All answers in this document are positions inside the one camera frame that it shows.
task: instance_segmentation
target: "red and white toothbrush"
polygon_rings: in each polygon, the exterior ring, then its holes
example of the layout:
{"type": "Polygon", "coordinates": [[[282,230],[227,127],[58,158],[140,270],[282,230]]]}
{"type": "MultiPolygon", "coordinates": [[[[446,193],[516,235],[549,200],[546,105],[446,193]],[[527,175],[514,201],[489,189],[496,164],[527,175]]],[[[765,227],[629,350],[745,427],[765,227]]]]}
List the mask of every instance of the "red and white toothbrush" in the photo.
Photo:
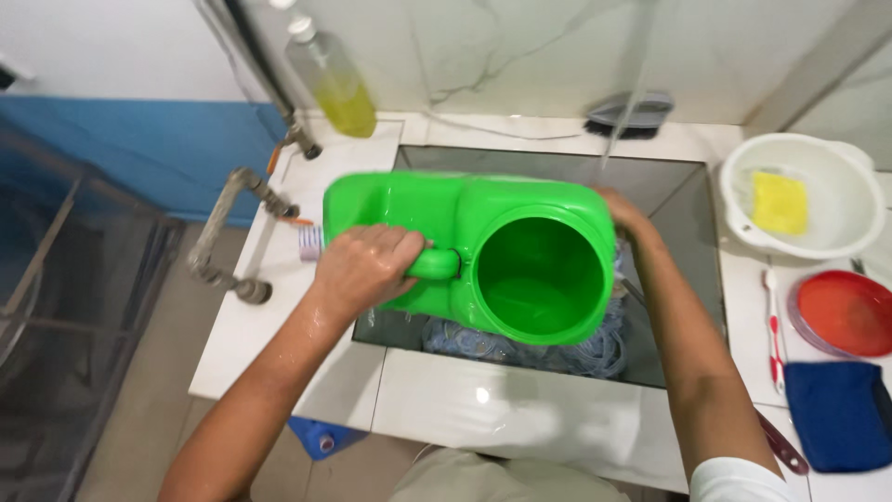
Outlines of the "red and white toothbrush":
{"type": "Polygon", "coordinates": [[[762,283],[768,290],[768,330],[772,336],[771,343],[771,367],[772,381],[774,381],[774,389],[778,394],[784,395],[783,380],[783,361],[781,360],[781,348],[778,344],[778,307],[777,307],[777,287],[778,279],[774,275],[774,269],[766,269],[762,274],[762,283]]]}

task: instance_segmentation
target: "blue wall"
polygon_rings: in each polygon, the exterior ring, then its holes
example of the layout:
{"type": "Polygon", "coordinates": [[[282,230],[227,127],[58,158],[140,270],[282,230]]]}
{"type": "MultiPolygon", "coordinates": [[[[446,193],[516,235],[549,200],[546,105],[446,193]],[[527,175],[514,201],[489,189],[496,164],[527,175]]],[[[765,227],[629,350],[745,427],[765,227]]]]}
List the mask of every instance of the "blue wall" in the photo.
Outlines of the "blue wall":
{"type": "MultiPolygon", "coordinates": [[[[0,115],[194,220],[210,214],[235,167],[264,172],[274,139],[285,135],[273,105],[245,102],[0,96],[0,115]]],[[[242,194],[230,223],[250,224],[257,205],[242,194]]]]}

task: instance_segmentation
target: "watering can handle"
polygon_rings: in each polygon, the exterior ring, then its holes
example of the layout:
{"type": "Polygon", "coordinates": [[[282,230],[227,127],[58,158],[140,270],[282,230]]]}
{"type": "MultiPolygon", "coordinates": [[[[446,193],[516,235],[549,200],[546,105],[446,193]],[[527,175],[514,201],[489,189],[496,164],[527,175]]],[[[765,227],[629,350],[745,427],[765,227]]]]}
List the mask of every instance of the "watering can handle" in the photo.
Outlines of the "watering can handle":
{"type": "Polygon", "coordinates": [[[406,275],[419,279],[452,279],[458,277],[460,265],[455,249],[425,249],[406,270],[406,275]]]}

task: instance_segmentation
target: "hand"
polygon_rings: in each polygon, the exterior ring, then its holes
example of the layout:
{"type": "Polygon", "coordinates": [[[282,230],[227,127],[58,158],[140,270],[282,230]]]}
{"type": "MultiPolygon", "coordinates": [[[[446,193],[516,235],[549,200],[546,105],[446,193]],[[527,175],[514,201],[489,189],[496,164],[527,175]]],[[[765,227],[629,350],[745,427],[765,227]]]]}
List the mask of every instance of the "hand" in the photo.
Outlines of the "hand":
{"type": "Polygon", "coordinates": [[[403,274],[424,248],[418,231],[383,223],[353,227],[322,253],[310,291],[326,309],[352,320],[415,286],[417,279],[403,274]]]}
{"type": "Polygon", "coordinates": [[[618,227],[634,234],[650,225],[648,217],[616,190],[607,187],[592,187],[592,189],[607,203],[610,217],[618,227]]]}

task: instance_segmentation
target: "white tile countertop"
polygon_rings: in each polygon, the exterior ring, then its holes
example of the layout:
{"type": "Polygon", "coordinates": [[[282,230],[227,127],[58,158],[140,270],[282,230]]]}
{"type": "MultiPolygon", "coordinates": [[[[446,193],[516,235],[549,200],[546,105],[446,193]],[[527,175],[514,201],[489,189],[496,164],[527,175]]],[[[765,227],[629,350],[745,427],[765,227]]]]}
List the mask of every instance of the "white tile countertop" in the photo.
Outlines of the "white tile countertop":
{"type": "MultiPolygon", "coordinates": [[[[293,146],[287,148],[270,186],[300,204],[302,217],[321,222],[322,194],[331,181],[348,172],[389,171],[400,144],[582,155],[603,154],[607,144],[603,138],[580,134],[582,121],[574,119],[431,118],[420,113],[380,113],[379,118],[375,135],[362,140],[340,136],[326,121],[310,119],[324,153],[308,162],[293,146]],[[562,138],[535,139],[546,137],[562,138]]],[[[743,139],[737,126],[667,123],[656,138],[623,141],[613,155],[702,162],[713,170],[743,139]]],[[[892,185],[888,178],[884,182],[892,185]]],[[[731,355],[756,407],[798,446],[786,400],[774,391],[769,373],[767,305],[761,285],[768,257],[738,243],[723,218],[716,220],[731,355]]],[[[887,228],[879,249],[892,248],[890,233],[887,228]]],[[[265,305],[247,305],[227,293],[191,394],[221,397],[300,301],[315,267],[297,259],[296,241],[289,225],[257,212],[235,274],[269,280],[273,297],[265,305]]],[[[776,257],[773,266],[781,299],[804,274],[850,269],[847,260],[815,265],[776,257]]],[[[795,333],[785,308],[779,313],[788,360],[830,359],[795,333]]],[[[687,491],[662,389],[379,347],[354,342],[351,333],[344,334],[327,358],[294,414],[494,455],[539,456],[619,481],[687,491]]],[[[892,387],[892,358],[873,362],[883,365],[884,381],[892,387]]],[[[814,502],[843,495],[881,499],[882,493],[892,491],[889,469],[812,473],[807,478],[785,474],[802,500],[814,502]]]]}

